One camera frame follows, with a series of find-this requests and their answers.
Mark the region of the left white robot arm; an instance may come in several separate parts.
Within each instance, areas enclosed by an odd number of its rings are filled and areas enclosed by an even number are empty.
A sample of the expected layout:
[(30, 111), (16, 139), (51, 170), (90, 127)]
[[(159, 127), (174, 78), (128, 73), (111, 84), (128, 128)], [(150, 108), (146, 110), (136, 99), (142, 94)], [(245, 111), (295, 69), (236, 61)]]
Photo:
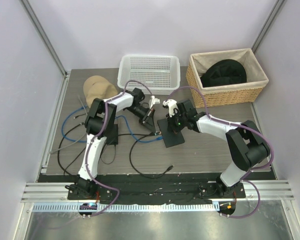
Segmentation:
[(117, 112), (128, 110), (139, 118), (139, 122), (152, 133), (156, 131), (154, 125), (154, 105), (160, 100), (150, 96), (148, 107), (142, 105), (145, 99), (143, 91), (135, 88), (123, 91), (111, 98), (95, 98), (84, 122), (86, 129), (86, 148), (81, 167), (74, 184), (69, 186), (69, 192), (81, 195), (90, 200), (97, 192), (95, 179), (98, 175), (98, 165), (102, 149), (106, 140), (114, 136), (115, 117)]

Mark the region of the black network switch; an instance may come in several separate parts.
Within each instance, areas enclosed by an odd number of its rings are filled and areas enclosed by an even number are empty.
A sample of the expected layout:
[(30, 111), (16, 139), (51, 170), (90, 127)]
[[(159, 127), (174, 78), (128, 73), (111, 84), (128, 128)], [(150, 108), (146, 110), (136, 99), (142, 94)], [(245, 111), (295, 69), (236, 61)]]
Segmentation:
[(185, 139), (182, 133), (181, 132), (174, 133), (169, 128), (168, 120), (166, 118), (157, 120), (157, 124), (166, 148), (171, 148), (185, 143)]

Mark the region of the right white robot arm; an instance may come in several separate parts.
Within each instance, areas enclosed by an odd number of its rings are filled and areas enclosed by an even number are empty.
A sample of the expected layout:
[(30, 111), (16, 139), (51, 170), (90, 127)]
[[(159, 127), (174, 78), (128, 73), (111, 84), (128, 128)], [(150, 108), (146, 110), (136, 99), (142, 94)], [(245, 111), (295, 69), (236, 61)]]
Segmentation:
[(232, 162), (216, 179), (215, 193), (226, 198), (253, 167), (271, 154), (271, 148), (253, 121), (243, 123), (215, 118), (207, 111), (197, 112), (190, 100), (163, 102), (168, 109), (168, 130), (174, 134), (184, 128), (215, 136), (227, 142)]

